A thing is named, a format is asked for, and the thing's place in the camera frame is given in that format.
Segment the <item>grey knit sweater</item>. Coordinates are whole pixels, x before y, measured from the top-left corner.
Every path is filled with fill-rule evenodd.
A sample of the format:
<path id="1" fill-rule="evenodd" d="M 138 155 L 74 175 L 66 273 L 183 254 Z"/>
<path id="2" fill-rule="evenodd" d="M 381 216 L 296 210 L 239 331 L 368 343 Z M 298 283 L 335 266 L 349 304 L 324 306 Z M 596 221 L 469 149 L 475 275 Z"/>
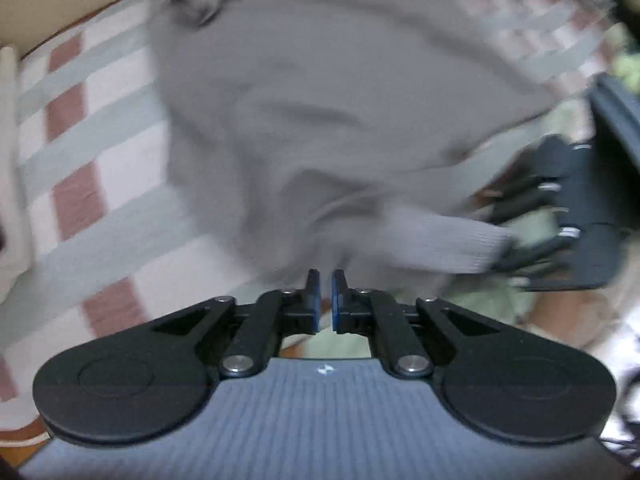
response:
<path id="1" fill-rule="evenodd" d="M 555 99 L 457 0 L 155 0 L 149 43 L 169 174 L 262 278 L 434 295 L 512 245 L 471 197 Z"/>

